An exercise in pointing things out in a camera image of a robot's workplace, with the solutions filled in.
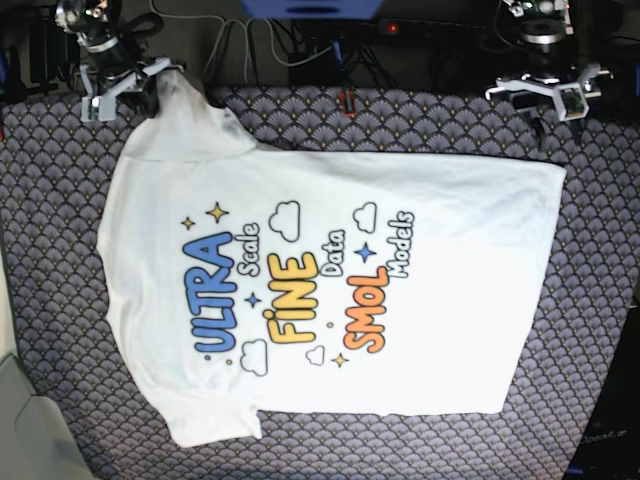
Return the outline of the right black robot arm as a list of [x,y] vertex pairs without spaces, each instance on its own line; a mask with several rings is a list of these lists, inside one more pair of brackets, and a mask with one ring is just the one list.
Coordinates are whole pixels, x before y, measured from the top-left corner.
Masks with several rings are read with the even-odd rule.
[[125,21],[121,10],[120,1],[59,1],[56,5],[56,24],[77,38],[89,59],[79,65],[85,88],[84,122],[115,120],[120,102],[140,115],[155,116],[157,76],[184,68],[168,57],[146,54],[148,40],[164,28],[161,15],[147,12]]

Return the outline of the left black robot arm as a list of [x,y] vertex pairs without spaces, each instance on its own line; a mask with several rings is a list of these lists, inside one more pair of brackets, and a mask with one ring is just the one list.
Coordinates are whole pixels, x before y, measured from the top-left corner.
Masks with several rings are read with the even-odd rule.
[[568,126],[575,144],[582,143],[590,102],[602,96],[598,82],[612,80],[613,72],[589,58],[576,36],[568,1],[500,1],[493,29],[506,46],[524,56],[520,73],[498,77],[485,91],[511,103],[541,140],[545,135],[539,107],[550,107]]

